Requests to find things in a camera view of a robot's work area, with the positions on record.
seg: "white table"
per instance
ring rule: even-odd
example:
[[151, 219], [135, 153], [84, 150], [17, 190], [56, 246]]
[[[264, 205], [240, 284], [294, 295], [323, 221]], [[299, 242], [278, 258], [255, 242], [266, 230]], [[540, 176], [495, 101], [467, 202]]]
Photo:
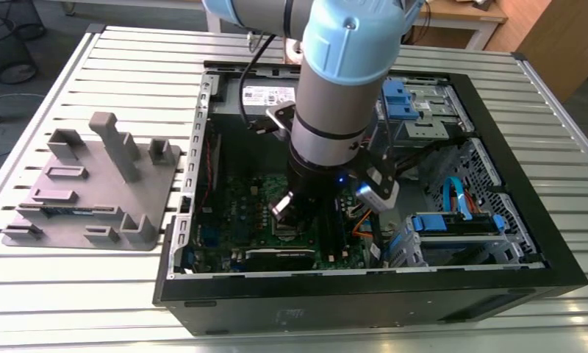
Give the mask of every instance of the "white table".
[[[279, 63], [282, 55], [276, 41], [263, 61]], [[248, 61], [246, 37], [123, 27], [85, 34], [0, 170], [0, 229], [49, 158], [48, 134], [69, 128], [95, 139], [87, 127], [93, 111], [113, 111], [117, 129], [136, 142], [166, 137], [188, 150], [204, 60]], [[395, 68], [472, 78], [588, 275], [588, 142], [531, 68], [504, 53], [423, 47], [404, 47]], [[186, 164], [187, 156], [179, 168]], [[168, 206], [178, 204], [172, 191]], [[171, 217], [166, 213], [164, 221]], [[151, 252], [13, 248], [1, 237], [0, 349], [588, 352], [588, 286], [475, 324], [192, 338], [151, 304], [162, 246]]]

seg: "black cable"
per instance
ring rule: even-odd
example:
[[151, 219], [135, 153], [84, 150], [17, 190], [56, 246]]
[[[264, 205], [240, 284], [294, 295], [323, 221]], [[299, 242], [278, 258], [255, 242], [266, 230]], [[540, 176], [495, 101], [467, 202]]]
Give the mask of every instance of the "black cable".
[[395, 177], [399, 178], [399, 176], [410, 169], [418, 166], [422, 159], [430, 155], [434, 151], [439, 150], [443, 147], [447, 146], [458, 146], [464, 144], [467, 142], [468, 138], [464, 136], [460, 136], [459, 138], [451, 138], [448, 140], [440, 140], [430, 143], [423, 147], [415, 154], [407, 156], [402, 160], [398, 160], [396, 162], [396, 173]]
[[430, 3], [426, 1], [426, 9], [427, 9], [427, 15], [424, 18], [424, 25], [420, 27], [420, 31], [419, 31], [419, 37], [418, 39], [414, 40], [414, 44], [419, 43], [419, 41], [424, 38], [427, 32], [430, 31], [430, 26], [431, 26], [431, 5]]
[[386, 253], [386, 249], [383, 248], [383, 232], [382, 232], [382, 222], [379, 221], [379, 215], [376, 213], [371, 213], [368, 216], [368, 220], [371, 221], [371, 231], [372, 231], [372, 245], [371, 245], [371, 268], [382, 268], [383, 267], [383, 254]]
[[248, 66], [244, 69], [243, 75], [239, 78], [239, 114], [243, 117], [244, 123], [248, 126], [248, 128], [252, 127], [254, 123], [248, 119], [248, 115], [246, 114], [246, 108], [244, 108], [244, 81], [246, 77], [248, 76], [248, 73], [251, 71], [251, 68], [258, 63], [259, 58], [262, 57], [266, 49], [271, 45], [272, 41], [275, 40], [276, 35], [271, 35], [268, 39], [264, 42], [264, 45], [262, 46], [262, 49], [259, 49], [258, 53], [255, 54], [254, 59], [248, 63]]

